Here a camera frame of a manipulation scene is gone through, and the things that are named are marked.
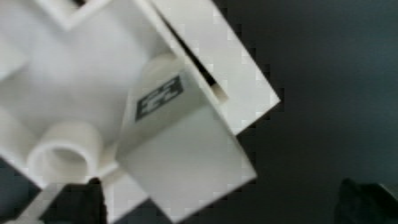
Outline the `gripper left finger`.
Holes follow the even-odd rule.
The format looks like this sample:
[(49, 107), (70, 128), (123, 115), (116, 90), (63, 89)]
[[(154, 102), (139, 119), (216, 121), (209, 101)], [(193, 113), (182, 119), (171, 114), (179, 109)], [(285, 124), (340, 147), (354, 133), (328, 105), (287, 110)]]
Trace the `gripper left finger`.
[(17, 224), (109, 224), (102, 180), (54, 183), (38, 194)]

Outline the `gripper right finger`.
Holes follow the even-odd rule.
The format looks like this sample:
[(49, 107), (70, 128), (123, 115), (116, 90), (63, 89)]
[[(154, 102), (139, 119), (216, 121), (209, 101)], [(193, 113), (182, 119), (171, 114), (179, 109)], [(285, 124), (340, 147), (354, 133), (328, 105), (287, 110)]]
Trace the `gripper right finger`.
[(335, 224), (398, 224), (398, 183), (358, 183), (344, 179)]

